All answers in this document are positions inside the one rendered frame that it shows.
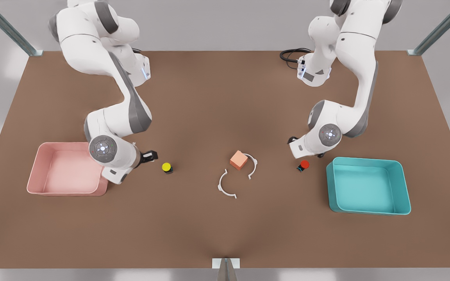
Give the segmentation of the pink storage box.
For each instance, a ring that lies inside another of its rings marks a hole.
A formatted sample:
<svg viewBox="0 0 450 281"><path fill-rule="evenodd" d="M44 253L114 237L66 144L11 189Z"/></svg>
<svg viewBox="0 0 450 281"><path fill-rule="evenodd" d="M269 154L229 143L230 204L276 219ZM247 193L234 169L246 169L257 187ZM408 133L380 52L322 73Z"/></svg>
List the pink storage box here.
<svg viewBox="0 0 450 281"><path fill-rule="evenodd" d="M89 154L87 142L45 142L27 182L27 192L41 196L102 196L108 180Z"/></svg>

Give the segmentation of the blue storage box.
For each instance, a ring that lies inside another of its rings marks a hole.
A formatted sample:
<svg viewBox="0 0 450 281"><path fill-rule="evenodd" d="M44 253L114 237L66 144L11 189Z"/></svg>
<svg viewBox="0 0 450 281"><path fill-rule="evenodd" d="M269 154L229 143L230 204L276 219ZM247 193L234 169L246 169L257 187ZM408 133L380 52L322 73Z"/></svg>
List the blue storage box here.
<svg viewBox="0 0 450 281"><path fill-rule="evenodd" d="M409 215L411 203L400 162L369 158L334 158L326 167L333 212Z"/></svg>

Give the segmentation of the orange cube block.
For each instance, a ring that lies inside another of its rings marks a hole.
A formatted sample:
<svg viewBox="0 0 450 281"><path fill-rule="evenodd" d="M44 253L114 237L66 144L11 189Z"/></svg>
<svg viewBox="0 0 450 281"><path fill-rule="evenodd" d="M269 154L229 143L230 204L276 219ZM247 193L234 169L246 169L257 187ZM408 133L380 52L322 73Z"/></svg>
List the orange cube block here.
<svg viewBox="0 0 450 281"><path fill-rule="evenodd" d="M237 170L241 170L247 161L248 157L244 153L241 151L236 151L230 159L230 165Z"/></svg>

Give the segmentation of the silver frame post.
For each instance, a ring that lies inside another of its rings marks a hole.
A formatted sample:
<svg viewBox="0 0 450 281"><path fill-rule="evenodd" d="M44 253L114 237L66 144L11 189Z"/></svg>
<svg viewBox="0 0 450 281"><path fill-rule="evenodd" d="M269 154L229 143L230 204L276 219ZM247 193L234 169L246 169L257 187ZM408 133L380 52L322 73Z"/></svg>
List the silver frame post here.
<svg viewBox="0 0 450 281"><path fill-rule="evenodd" d="M35 49L1 14L0 29L10 39L12 39L28 56L39 57L43 55L43 50Z"/></svg>
<svg viewBox="0 0 450 281"><path fill-rule="evenodd" d="M218 269L217 281L238 281L236 269L240 268L240 258L213 258L211 268Z"/></svg>
<svg viewBox="0 0 450 281"><path fill-rule="evenodd" d="M450 13L442 20L423 41L412 50L407 50L409 56L422 56L438 39L450 29Z"/></svg>

